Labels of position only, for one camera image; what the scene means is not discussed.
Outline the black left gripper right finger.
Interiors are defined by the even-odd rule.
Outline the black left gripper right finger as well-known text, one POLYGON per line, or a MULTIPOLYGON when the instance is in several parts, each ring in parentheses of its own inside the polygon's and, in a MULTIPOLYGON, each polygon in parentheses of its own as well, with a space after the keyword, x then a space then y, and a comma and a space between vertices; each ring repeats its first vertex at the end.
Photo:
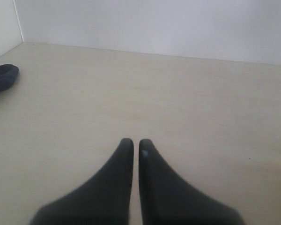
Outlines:
POLYGON ((235 209, 180 177, 149 139, 139 143, 139 192, 145 225, 245 224, 235 209))

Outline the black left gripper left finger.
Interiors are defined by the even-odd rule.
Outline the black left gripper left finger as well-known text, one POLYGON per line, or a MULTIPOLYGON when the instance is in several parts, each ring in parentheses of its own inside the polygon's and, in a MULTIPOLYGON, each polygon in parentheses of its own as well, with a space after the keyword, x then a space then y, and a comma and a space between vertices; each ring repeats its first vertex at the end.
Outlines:
POLYGON ((134 147, 123 138, 103 167, 71 193, 43 207, 32 225, 127 225, 134 147))

